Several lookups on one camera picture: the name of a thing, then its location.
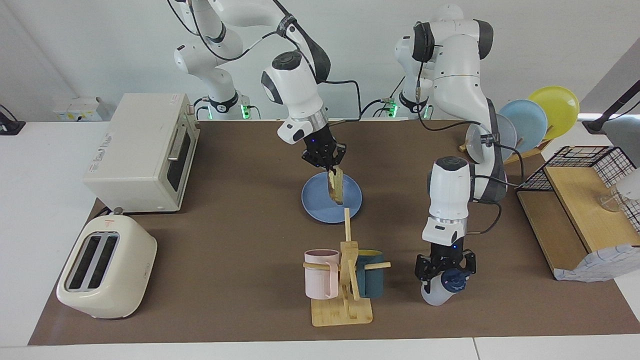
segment black wire rack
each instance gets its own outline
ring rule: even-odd
[[[636,166],[619,147],[565,146],[529,176],[522,185],[518,186],[516,192],[554,191],[545,173],[545,167],[593,167],[608,188],[636,169]],[[616,199],[622,204],[622,209],[631,224],[640,233],[640,202],[623,202],[619,195],[616,196]]]

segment white patterned cloth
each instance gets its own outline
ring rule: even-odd
[[[624,244],[588,254],[575,270],[554,269],[554,276],[556,280],[607,281],[638,269],[640,249]]]

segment yellow plate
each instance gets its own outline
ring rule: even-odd
[[[565,134],[578,120],[580,102],[567,88],[547,86],[529,95],[529,100],[540,105],[547,114],[547,126],[551,127],[544,140],[555,139]]]

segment pink mug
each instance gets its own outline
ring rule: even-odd
[[[305,251],[305,262],[329,265],[329,270],[305,268],[305,293],[316,300],[338,296],[338,263],[340,252],[331,249]]]

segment teal mug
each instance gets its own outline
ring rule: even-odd
[[[358,290],[360,297],[375,299],[382,296],[384,289],[384,269],[365,270],[368,264],[383,263],[385,257],[380,250],[360,249],[356,261],[356,277],[358,278]]]

